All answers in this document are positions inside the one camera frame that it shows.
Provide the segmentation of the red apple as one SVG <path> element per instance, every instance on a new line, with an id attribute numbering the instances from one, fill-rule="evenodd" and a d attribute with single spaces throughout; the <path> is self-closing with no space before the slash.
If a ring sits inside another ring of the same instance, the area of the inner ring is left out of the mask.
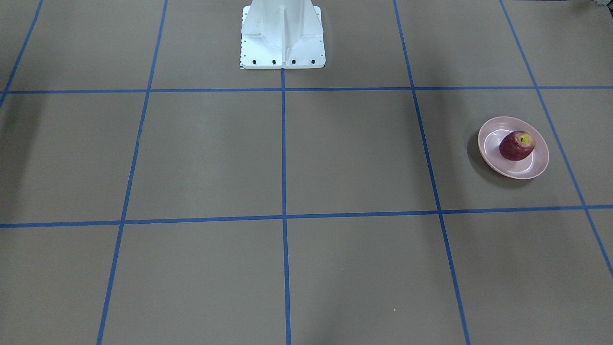
<path id="1" fill-rule="evenodd" d="M 536 146 L 532 135 L 525 131 L 510 132 L 499 144 L 500 155 L 510 161 L 526 159 Z"/>

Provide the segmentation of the pink plate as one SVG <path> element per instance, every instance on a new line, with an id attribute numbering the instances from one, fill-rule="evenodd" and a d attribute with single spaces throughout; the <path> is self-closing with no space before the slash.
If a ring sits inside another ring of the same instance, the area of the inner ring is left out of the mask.
<path id="1" fill-rule="evenodd" d="M 518 180 L 538 177 L 549 166 L 545 138 L 530 124 L 512 116 L 497 116 L 478 131 L 481 156 L 499 174 Z"/>

